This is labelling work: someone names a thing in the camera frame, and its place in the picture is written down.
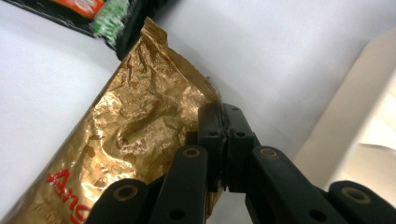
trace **black plastic part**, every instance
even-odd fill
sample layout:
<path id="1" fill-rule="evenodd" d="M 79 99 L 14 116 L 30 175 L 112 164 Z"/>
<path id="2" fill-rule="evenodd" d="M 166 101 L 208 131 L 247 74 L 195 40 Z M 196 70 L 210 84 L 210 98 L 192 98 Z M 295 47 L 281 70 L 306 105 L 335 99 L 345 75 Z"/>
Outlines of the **black plastic part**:
<path id="1" fill-rule="evenodd" d="M 249 187 L 259 189 L 251 190 L 248 196 L 265 198 L 271 204 L 274 223 L 347 223 L 280 150 L 255 147 L 249 173 L 250 180 L 255 180 Z"/>
<path id="2" fill-rule="evenodd" d="M 198 145 L 198 132 L 186 132 L 186 145 Z"/>
<path id="3" fill-rule="evenodd" d="M 198 145 L 208 154 L 208 190 L 217 192 L 222 173 L 222 150 L 226 141 L 219 104 L 204 105 L 198 110 Z"/>
<path id="4" fill-rule="evenodd" d="M 276 218 L 274 212 L 261 193 L 261 189 L 258 188 L 258 184 L 254 179 L 250 179 L 249 183 L 245 197 L 245 205 L 247 206 L 251 221 L 254 224 L 275 223 Z"/>
<path id="5" fill-rule="evenodd" d="M 206 150 L 198 146 L 179 149 L 166 175 L 149 223 L 205 223 Z"/>
<path id="6" fill-rule="evenodd" d="M 224 154 L 226 171 L 223 182 L 230 192 L 246 192 L 247 158 L 259 141 L 251 131 L 241 109 L 224 104 L 223 116 L 228 135 L 227 154 Z"/>
<path id="7" fill-rule="evenodd" d="M 93 206 L 86 224 L 145 223 L 140 215 L 149 195 L 148 186 L 135 179 L 110 185 Z"/>
<path id="8" fill-rule="evenodd" d="M 396 210 L 366 187 L 340 181 L 331 184 L 329 201 L 349 221 L 357 224 L 394 224 Z"/>
<path id="9" fill-rule="evenodd" d="M 140 37 L 146 17 L 153 17 L 168 0 L 137 0 L 133 12 L 125 23 L 121 38 L 117 39 L 117 57 L 122 61 Z"/>
<path id="10" fill-rule="evenodd" d="M 146 224 L 157 201 L 165 175 L 149 185 L 135 179 L 122 179 L 110 185 L 93 206 L 87 224 Z M 119 188 L 136 186 L 137 194 L 127 201 L 115 197 Z"/>

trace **foil wrapper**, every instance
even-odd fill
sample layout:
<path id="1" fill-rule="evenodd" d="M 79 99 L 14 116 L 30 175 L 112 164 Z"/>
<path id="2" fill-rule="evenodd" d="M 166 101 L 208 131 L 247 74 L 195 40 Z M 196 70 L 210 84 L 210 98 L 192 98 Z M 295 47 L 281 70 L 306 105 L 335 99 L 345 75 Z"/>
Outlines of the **foil wrapper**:
<path id="1" fill-rule="evenodd" d="M 146 20 L 141 38 L 2 223 L 84 223 L 113 182 L 164 175 L 216 90 Z M 210 213 L 217 195 L 209 194 Z"/>

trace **snack package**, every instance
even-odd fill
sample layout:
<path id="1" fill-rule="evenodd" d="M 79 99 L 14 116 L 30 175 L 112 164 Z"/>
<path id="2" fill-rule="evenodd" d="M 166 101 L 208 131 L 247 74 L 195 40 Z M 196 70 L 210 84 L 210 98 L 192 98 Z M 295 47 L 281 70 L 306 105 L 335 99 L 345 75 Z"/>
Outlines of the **snack package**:
<path id="1" fill-rule="evenodd" d="M 138 40 L 75 130 L 1 223 L 83 223 L 113 182 L 150 183 L 166 174 L 198 108 L 216 90 L 169 49 L 166 32 L 146 20 Z M 216 195 L 209 193 L 210 206 Z"/>
<path id="2" fill-rule="evenodd" d="M 167 0 L 4 0 L 91 37 L 102 37 L 122 60 L 145 18 Z"/>
<path id="3" fill-rule="evenodd" d="M 79 15 L 93 18 L 103 6 L 102 0 L 52 0 L 56 3 L 69 7 Z"/>

